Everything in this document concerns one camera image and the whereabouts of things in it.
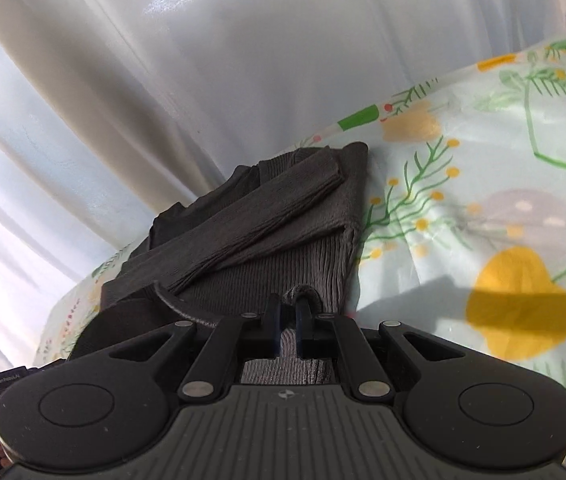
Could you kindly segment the dark grey knit sweater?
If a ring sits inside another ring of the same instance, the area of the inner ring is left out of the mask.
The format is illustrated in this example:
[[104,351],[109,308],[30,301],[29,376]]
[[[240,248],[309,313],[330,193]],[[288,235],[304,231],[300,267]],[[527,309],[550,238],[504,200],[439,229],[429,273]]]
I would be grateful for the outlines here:
[[153,221],[70,356],[87,356],[176,322],[215,326],[265,310],[269,297],[315,297],[343,310],[359,252],[368,148],[300,148],[238,166],[190,206]]

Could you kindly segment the white sheer curtain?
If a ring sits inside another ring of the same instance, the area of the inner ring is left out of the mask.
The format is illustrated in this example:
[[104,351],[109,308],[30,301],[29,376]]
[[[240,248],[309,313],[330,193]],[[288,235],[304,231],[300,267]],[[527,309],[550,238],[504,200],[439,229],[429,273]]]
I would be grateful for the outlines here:
[[0,0],[0,370],[65,356],[152,220],[562,0]]

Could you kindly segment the floral white bed sheet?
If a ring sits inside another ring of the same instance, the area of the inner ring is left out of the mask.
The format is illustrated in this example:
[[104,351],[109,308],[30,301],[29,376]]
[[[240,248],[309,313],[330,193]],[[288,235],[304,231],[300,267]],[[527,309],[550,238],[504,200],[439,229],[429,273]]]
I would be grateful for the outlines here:
[[369,155],[345,313],[566,388],[566,38],[415,84],[301,146],[353,142]]

